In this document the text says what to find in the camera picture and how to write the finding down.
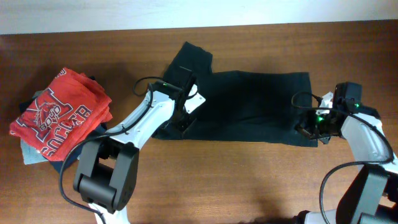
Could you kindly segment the dark teal t-shirt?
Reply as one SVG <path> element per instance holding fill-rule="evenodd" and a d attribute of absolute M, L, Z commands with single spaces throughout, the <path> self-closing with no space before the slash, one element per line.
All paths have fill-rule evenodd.
<path fill-rule="evenodd" d="M 182 45 L 164 73 L 172 84 L 174 68 L 182 66 L 194 71 L 199 93 L 205 102 L 192 114 L 196 121 L 184 136 L 167 128 L 154 137 L 161 140 L 205 140 L 270 142 L 301 147 L 317 147 L 295 130 L 304 112 L 291 105 L 294 94 L 304 91 L 295 102 L 310 106 L 312 88 L 307 72 L 252 73 L 239 70 L 212 71 L 211 53 L 189 42 Z"/>

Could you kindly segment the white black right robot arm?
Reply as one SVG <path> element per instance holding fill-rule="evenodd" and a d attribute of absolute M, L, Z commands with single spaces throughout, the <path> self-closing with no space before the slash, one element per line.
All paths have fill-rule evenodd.
<path fill-rule="evenodd" d="M 382 130 L 373 108 L 359 103 L 331 107 L 307 107 L 307 136 L 327 142 L 338 136 L 348 142 L 353 162 L 340 164 L 323 178 L 318 194 L 319 212 L 302 212 L 301 223 L 397 223 L 397 205 L 380 204 L 383 196 L 397 203 L 397 156 Z M 359 172 L 338 206 L 326 210 L 326 183 L 338 170 L 357 166 Z"/>

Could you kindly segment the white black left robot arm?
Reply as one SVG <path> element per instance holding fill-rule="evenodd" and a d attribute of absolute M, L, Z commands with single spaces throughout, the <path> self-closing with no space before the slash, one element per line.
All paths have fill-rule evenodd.
<path fill-rule="evenodd" d="M 191 113 L 204 102 L 195 82 L 180 88 L 156 81 L 127 118 L 80 143 L 73 188 L 98 223 L 128 223 L 126 205 L 136 186 L 142 147 L 160 129 L 184 132 Z"/>

